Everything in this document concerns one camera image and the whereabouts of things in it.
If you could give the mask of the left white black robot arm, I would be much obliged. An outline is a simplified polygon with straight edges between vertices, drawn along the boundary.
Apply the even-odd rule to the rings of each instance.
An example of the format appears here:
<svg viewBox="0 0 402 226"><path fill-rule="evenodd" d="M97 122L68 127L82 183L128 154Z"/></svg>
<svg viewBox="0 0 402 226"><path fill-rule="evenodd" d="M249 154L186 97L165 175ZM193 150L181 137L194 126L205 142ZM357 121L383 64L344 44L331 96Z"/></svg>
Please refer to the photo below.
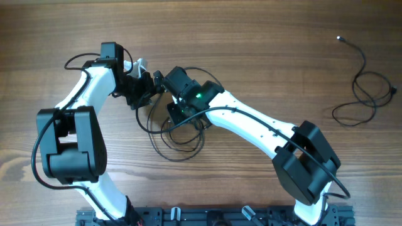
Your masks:
<svg viewBox="0 0 402 226"><path fill-rule="evenodd" d="M146 70L146 62L125 61L127 49L101 44L100 53L76 69L81 78L54 108L36 116L38 138L31 167L36 180L52 190L77 190L105 225L141 225L129 198L106 171L107 149L97 115L108 96L123 96L133 110L146 106L163 91L163 76Z"/></svg>

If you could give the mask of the black USB-A cable blue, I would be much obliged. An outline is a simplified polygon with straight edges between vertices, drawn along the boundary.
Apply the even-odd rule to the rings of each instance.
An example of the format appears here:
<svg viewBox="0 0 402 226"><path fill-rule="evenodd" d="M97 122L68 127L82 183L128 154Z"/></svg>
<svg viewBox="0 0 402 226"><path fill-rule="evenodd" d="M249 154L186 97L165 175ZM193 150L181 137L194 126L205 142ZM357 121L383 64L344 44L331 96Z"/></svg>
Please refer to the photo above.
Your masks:
<svg viewBox="0 0 402 226"><path fill-rule="evenodd" d="M153 104L153 106L151 107L151 110L148 113L147 116L147 120L146 120L146 128L147 129L151 129L151 124L152 124L152 120L153 120L153 115L154 112L156 110L156 108L158 107L160 100L162 99L163 94L160 94L156 100L155 103ZM171 129L172 127L172 121L167 117L163 123L162 126L160 127L160 130L162 131L165 128L165 124L168 123L168 129ZM167 135L164 135L164 133L161 134L151 134L148 133L148 138L149 141L151 143L151 146L153 147L154 151L163 159L168 160L170 162L174 162L174 163L180 163L180 162L184 162L184 161L188 161L194 157L196 157L196 155L198 155L199 152L201 152L201 150L203 149L204 145L205 145L205 133L204 131L207 129L207 127L204 126L204 123L199 119L197 121L190 121L190 123L194 126L195 130L197 131L196 135L194 135L194 137L190 138L187 141L178 141L175 138L173 138L173 131L168 131ZM165 156L160 149L157 146L157 143L155 142L154 139L154 135L160 135L160 139L162 140L163 144L170 150L173 150L175 152L178 153L188 153L191 154L187 157L181 158L181 159L172 159L169 158L168 156ZM187 144L191 144L193 142L195 142L195 146L192 147L191 149L183 149L183 148L179 148L182 146L186 146Z"/></svg>

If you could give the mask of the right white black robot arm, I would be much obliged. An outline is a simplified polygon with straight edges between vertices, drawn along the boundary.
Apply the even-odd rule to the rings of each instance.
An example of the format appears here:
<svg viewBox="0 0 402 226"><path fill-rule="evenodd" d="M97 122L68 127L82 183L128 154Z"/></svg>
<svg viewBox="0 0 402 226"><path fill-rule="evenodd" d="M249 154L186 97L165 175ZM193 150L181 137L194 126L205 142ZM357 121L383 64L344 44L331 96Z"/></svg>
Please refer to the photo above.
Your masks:
<svg viewBox="0 0 402 226"><path fill-rule="evenodd" d="M295 198L297 221L323 222L340 160L315 124L277 121L243 104L219 83L200 85L182 67L175 67L162 85L172 94L168 111L175 124L194 116L255 145L272 160L281 186Z"/></svg>

